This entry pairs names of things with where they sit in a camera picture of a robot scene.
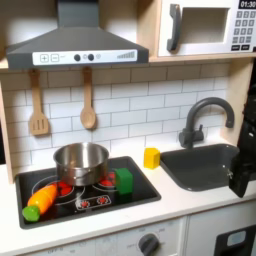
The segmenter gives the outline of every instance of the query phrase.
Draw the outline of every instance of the microwave display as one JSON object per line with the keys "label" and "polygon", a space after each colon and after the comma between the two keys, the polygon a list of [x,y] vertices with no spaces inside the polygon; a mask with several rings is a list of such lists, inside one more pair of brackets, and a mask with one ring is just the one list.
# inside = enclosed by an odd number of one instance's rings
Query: microwave display
{"label": "microwave display", "polygon": [[256,1],[240,0],[239,9],[256,9]]}

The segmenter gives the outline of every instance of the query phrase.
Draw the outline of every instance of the stove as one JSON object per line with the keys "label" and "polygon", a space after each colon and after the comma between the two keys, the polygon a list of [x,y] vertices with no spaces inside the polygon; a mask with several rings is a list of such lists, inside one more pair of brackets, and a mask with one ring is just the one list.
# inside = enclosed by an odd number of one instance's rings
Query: stove
{"label": "stove", "polygon": [[[119,195],[115,187],[115,170],[119,168],[127,168],[133,175],[131,194]],[[38,222],[26,221],[22,216],[22,209],[27,206],[29,198],[39,189],[54,183],[58,185],[55,204],[40,217]],[[159,193],[130,157],[110,159],[107,177],[91,186],[69,186],[59,180],[56,169],[52,168],[17,175],[16,189],[20,227],[23,229],[42,227],[161,199]]]}

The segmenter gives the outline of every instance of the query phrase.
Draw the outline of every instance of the range hood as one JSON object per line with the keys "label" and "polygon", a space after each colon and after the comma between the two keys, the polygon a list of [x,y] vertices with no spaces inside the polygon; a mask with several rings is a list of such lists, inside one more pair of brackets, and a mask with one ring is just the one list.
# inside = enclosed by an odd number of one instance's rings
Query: range hood
{"label": "range hood", "polygon": [[57,0],[57,9],[56,30],[7,49],[10,69],[148,63],[148,49],[99,28],[98,0]]}

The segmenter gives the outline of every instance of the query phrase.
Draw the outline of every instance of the microwave keypad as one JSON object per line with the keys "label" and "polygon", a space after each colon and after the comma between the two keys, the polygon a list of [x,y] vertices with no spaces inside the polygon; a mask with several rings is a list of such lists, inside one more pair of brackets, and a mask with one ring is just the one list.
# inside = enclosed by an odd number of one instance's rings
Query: microwave keypad
{"label": "microwave keypad", "polygon": [[250,49],[254,32],[256,11],[241,11],[236,15],[232,51],[247,51]]}

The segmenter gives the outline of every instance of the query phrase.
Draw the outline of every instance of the oven knob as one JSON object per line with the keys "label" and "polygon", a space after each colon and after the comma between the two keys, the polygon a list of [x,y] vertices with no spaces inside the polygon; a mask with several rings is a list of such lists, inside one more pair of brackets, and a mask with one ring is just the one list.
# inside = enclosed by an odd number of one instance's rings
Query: oven knob
{"label": "oven knob", "polygon": [[160,242],[154,234],[147,234],[139,241],[139,248],[144,256],[152,255],[159,247]]}
{"label": "oven knob", "polygon": [[88,59],[89,59],[90,61],[93,61],[93,60],[94,60],[94,55],[93,55],[93,54],[89,54],[89,55],[88,55]]}
{"label": "oven knob", "polygon": [[75,59],[76,61],[80,61],[80,60],[81,60],[81,57],[80,57],[79,54],[76,54],[76,55],[74,56],[74,59]]}

